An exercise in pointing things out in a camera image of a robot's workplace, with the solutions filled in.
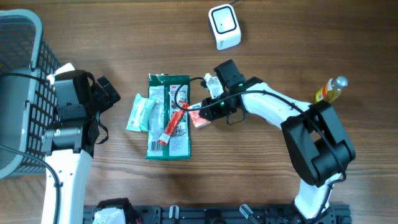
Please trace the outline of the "orange Kleenex tissue pack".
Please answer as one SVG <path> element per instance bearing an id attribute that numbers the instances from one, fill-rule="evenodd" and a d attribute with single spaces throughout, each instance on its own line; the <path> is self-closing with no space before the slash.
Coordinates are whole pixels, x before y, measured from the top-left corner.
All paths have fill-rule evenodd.
<path id="1" fill-rule="evenodd" d="M 188 113 L 190 115 L 190 118 L 192 120 L 194 127 L 196 127 L 196 128 L 202 128 L 211 123 L 211 121 L 209 121 L 205 118 L 202 118 L 200 116 L 200 111 L 198 110 L 198 108 L 201 108 L 201 106 L 202 106 L 202 103 L 199 102 L 199 103 L 196 103 L 196 104 L 188 107 L 188 109 L 190 109 L 190 111 Z"/>

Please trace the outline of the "red snack stick packet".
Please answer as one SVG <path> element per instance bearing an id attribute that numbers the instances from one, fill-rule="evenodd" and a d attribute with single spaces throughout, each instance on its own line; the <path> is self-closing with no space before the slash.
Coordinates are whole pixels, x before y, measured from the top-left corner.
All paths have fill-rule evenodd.
<path id="1" fill-rule="evenodd" d="M 169 143 L 170 138 L 172 137 L 176 127 L 178 126 L 185 113 L 184 109 L 187 109 L 189 107 L 189 104 L 182 100 L 180 100 L 180 103 L 182 104 L 182 109 L 179 109 L 173 113 L 171 120 L 169 121 L 164 132 L 160 135 L 157 141 L 163 146 L 166 146 Z"/>

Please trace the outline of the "green 3M gloves package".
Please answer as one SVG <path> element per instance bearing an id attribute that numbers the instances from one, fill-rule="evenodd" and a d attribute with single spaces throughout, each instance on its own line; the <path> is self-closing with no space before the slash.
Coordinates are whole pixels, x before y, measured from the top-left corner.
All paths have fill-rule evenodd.
<path id="1" fill-rule="evenodd" d="M 178 160 L 190 158 L 189 116 L 185 113 L 167 145 L 158 142 L 181 102 L 190 102 L 189 75 L 149 75 L 149 98 L 155 101 L 149 115 L 147 159 Z"/>

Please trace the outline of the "mint green wipes packet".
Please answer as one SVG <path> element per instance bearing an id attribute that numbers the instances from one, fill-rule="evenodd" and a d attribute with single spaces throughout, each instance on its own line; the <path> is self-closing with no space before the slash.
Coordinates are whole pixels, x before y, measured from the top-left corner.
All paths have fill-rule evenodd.
<path id="1" fill-rule="evenodd" d="M 139 93 L 136 95 L 126 129 L 136 132 L 152 132 L 159 126 L 155 119 L 155 106 L 159 103 L 156 97 L 144 98 Z"/>

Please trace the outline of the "yellow Vim bottle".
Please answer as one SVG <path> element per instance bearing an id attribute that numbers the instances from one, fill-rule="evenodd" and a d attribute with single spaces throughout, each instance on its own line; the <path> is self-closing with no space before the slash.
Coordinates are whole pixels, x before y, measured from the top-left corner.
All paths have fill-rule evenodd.
<path id="1" fill-rule="evenodd" d="M 314 102 L 318 103 L 323 100 L 332 103 L 341 95 L 346 86 L 348 86 L 348 79 L 346 77 L 339 76 L 335 79 L 331 78 L 317 91 Z"/>

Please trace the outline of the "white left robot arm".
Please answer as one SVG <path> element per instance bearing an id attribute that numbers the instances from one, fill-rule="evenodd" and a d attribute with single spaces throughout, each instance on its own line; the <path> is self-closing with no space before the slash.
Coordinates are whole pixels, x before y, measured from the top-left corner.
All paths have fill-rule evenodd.
<path id="1" fill-rule="evenodd" d="M 56 74 L 53 87 L 58 121 L 42 136 L 46 188 L 42 223 L 82 223 L 85 190 L 99 140 L 100 115 L 121 97 L 110 81 L 85 70 Z"/>

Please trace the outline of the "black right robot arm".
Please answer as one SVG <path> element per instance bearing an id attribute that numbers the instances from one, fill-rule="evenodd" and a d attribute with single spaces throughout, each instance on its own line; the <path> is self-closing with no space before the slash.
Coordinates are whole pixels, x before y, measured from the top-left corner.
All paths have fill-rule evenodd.
<path id="1" fill-rule="evenodd" d="M 321 220 L 333 187 L 346 180 L 348 165 L 356 157 L 334 107 L 327 101 L 295 100 L 258 77 L 247 79 L 233 60 L 219 64 L 214 72 L 201 81 L 210 97 L 202 101 L 200 117 L 214 121 L 241 109 L 279 128 L 301 179 L 294 208 L 307 223 Z"/>

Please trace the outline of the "white barcode scanner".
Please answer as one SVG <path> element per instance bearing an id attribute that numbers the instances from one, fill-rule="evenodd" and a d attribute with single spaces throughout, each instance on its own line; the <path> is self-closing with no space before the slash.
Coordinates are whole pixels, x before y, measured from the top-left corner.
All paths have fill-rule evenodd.
<path id="1" fill-rule="evenodd" d="M 225 50 L 240 43 L 241 29 L 231 4 L 211 8 L 208 12 L 208 23 L 218 50 Z"/>

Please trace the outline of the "grey plastic basket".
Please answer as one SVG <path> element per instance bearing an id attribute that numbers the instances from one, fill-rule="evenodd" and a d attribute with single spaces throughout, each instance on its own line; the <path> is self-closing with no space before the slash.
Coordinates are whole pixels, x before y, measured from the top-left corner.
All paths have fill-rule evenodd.
<path id="1" fill-rule="evenodd" d="M 58 118 L 47 75 L 60 66 L 38 15 L 26 9 L 1 12 L 2 178 L 45 173 L 42 135 Z"/>

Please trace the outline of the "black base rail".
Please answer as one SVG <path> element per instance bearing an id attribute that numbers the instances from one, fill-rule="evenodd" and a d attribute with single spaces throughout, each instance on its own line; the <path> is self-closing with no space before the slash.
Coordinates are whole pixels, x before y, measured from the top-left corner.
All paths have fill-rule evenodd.
<path id="1" fill-rule="evenodd" d="M 131 205 L 127 198 L 101 201 L 83 210 L 83 223 L 310 223 L 293 204 L 240 207 Z"/>

